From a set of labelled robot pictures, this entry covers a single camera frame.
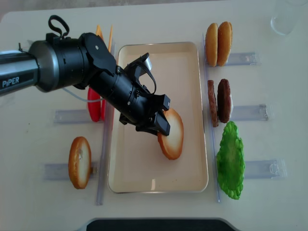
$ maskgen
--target red object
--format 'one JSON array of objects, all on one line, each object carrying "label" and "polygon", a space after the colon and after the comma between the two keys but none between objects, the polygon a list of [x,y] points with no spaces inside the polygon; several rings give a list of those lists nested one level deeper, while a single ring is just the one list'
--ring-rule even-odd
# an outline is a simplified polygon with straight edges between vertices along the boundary
[{"label": "red object", "polygon": [[101,119],[102,119],[102,121],[105,121],[105,107],[106,107],[106,100],[103,100],[103,102],[102,102],[102,111],[101,111]]},{"label": "red object", "polygon": [[[88,100],[98,100],[101,96],[93,89],[89,88]],[[88,102],[88,110],[93,122],[98,122],[101,117],[101,101],[90,103]]]}]

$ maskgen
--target bread slice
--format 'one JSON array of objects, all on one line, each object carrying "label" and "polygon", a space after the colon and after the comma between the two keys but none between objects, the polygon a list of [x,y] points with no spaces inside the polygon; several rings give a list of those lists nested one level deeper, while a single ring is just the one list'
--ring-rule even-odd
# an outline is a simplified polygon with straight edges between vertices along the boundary
[{"label": "bread slice", "polygon": [[76,189],[86,188],[91,172],[91,149],[86,138],[73,140],[68,159],[68,175]]},{"label": "bread slice", "polygon": [[222,79],[218,85],[217,104],[219,120],[227,123],[230,120],[233,104],[229,81],[226,79]]},{"label": "bread slice", "polygon": [[210,107],[211,119],[213,127],[218,126],[218,117],[217,117],[217,107],[216,107],[216,97],[214,91],[214,81],[209,80],[207,82],[207,96]]},{"label": "bread slice", "polygon": [[232,45],[232,25],[229,22],[223,22],[218,27],[218,56],[217,64],[223,66],[226,64]]},{"label": "bread slice", "polygon": [[169,160],[178,159],[182,153],[183,139],[184,139],[184,126],[179,114],[172,108],[164,111],[164,115],[170,124],[170,133],[164,136],[158,133],[158,142],[163,154]]},{"label": "bread slice", "polygon": [[212,23],[206,32],[205,36],[205,53],[207,63],[211,66],[216,66],[218,52],[218,31],[217,23]]}]

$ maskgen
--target black strap loop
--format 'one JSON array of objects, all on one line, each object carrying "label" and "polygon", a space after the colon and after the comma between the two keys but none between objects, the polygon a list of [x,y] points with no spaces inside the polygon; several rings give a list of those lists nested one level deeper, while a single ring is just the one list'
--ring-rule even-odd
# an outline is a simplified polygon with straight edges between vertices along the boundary
[{"label": "black strap loop", "polygon": [[147,66],[144,65],[142,62],[136,62],[135,65],[141,67],[141,68],[149,75],[149,77],[152,79],[152,81],[153,81],[153,83],[154,83],[154,92],[153,92],[153,93],[144,93],[144,92],[140,92],[140,95],[143,96],[143,97],[145,97],[145,98],[148,98],[148,97],[154,95],[155,92],[156,92],[156,81],[155,81],[155,79],[154,79],[152,73],[151,73],[150,70],[147,68]]},{"label": "black strap loop", "polygon": [[[55,26],[51,23],[52,20],[58,21],[58,22],[61,23],[61,25],[64,27],[64,29],[66,30],[66,32],[65,32],[63,35],[62,35],[62,30],[61,30],[60,28],[55,27]],[[57,32],[57,33],[59,33],[59,34],[60,34],[60,38],[62,38],[62,39],[64,39],[64,37],[67,36],[68,33],[69,33],[69,27],[68,27],[68,25],[66,24],[66,22],[65,22],[61,17],[59,17],[59,16],[57,16],[57,15],[52,15],[52,16],[50,16],[50,18],[49,18],[49,20],[48,20],[48,26],[49,26],[49,28],[50,28],[51,30],[53,30],[53,31],[55,31],[55,32]]]}]

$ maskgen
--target cable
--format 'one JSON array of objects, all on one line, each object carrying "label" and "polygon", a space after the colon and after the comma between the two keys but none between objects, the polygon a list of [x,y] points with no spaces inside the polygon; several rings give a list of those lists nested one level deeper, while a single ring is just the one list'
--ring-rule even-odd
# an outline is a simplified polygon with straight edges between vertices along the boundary
[{"label": "cable", "polygon": [[83,98],[77,96],[76,94],[74,94],[73,92],[71,92],[70,90],[68,90],[68,89],[66,89],[66,88],[62,88],[62,89],[63,89],[64,91],[66,91],[67,93],[71,94],[72,96],[74,96],[75,98],[77,98],[77,99],[83,101],[83,102],[95,103],[95,102],[99,102],[99,101],[104,100],[104,98],[99,99],[99,100],[86,100],[86,99],[83,99]]}]

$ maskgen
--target black object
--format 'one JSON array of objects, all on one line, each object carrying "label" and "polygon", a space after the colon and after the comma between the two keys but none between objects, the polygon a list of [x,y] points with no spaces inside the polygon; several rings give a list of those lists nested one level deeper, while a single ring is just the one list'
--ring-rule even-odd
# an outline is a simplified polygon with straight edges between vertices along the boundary
[{"label": "black object", "polygon": [[87,231],[234,231],[221,220],[213,219],[109,219],[95,220]]},{"label": "black object", "polygon": [[[62,34],[52,20],[60,22],[66,32]],[[156,82],[148,53],[122,69],[99,36],[84,33],[78,39],[67,37],[69,26],[56,15],[49,18],[48,25],[59,36],[46,34],[46,40],[34,42],[28,53],[0,55],[0,96],[33,85],[43,92],[71,85],[82,90],[90,86],[121,112],[124,125],[169,135],[170,125],[163,111],[169,109],[170,99],[154,94]],[[154,82],[153,93],[139,82],[144,74]]]}]

